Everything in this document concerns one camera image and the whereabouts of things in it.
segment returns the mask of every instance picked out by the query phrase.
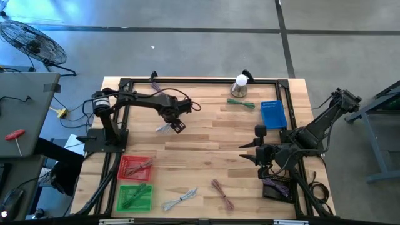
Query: green tray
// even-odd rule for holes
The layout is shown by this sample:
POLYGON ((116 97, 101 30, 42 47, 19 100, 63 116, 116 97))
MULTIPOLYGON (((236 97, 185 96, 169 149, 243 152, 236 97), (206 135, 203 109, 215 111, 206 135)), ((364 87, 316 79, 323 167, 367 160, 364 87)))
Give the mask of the green tray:
POLYGON ((128 208, 122 205, 135 193, 139 185, 121 185, 119 187, 119 196, 117 204, 117 212, 119 213, 144 213, 151 210, 151 199, 153 198, 153 185, 148 184, 150 188, 146 190, 138 199, 132 202, 128 208))

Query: screwdriver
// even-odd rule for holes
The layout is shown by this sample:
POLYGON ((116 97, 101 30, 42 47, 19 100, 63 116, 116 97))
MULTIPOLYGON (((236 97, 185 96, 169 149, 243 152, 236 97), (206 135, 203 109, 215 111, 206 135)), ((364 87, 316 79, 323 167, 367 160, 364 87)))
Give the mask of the screwdriver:
POLYGON ((15 139, 15 141, 17 142, 18 151, 19 151, 19 155, 20 155, 20 156, 22 156, 23 154, 22 154, 22 152, 21 152, 21 148, 19 147, 18 138, 19 138, 20 136, 22 136, 24 133, 25 133, 25 130, 24 130, 24 129, 19 129, 19 130, 14 131, 14 132, 12 132, 11 134, 8 134, 8 135, 6 136, 6 141, 10 141, 10 140, 15 139))

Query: yellow connector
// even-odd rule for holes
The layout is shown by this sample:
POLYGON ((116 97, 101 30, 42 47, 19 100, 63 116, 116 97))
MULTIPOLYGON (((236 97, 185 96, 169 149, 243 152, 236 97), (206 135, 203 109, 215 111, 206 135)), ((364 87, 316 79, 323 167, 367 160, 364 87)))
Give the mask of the yellow connector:
POLYGON ((52 107, 50 107, 51 110, 55 111, 57 113, 57 117, 58 118, 64 118, 67 116, 67 109, 63 108, 63 109, 53 109, 52 107))

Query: gray floor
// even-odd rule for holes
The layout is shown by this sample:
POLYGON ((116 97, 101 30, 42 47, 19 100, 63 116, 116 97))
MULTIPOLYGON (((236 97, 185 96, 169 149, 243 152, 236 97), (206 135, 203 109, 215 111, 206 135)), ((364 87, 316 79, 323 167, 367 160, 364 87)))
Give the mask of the gray floor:
MULTIPOLYGON (((24 23, 73 26, 152 28, 279 29, 273 0, 10 0, 6 12, 24 23)), ((400 2, 396 0, 281 0, 287 29, 400 30, 400 2)), ((45 31, 67 52, 66 67, 78 77, 61 79, 56 96, 68 107, 101 87, 104 76, 235 76, 243 69, 259 78, 287 78, 280 34, 208 34, 173 32, 45 31)), ((349 89, 366 104, 376 93, 399 79, 399 36, 289 35, 297 78, 305 78, 312 106, 318 106, 336 87, 349 89)), ((27 57, 0 42, 0 64, 30 64, 27 57)), ((34 61, 38 71, 43 66, 34 61)), ((65 129, 49 112, 44 138, 67 138, 84 129, 65 129)), ((332 132, 326 156, 337 214, 342 218, 400 223, 400 181, 366 184, 379 171, 360 121, 340 119, 332 132)), ((53 216, 58 204, 41 199, 53 216)))

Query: blue basket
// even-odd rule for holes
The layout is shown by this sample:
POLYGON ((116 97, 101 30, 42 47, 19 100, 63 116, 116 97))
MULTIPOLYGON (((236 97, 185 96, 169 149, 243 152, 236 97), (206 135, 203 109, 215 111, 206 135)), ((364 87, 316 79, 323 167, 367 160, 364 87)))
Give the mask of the blue basket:
POLYGON ((281 101, 261 102, 261 114, 268 129, 284 128, 288 125, 281 101))

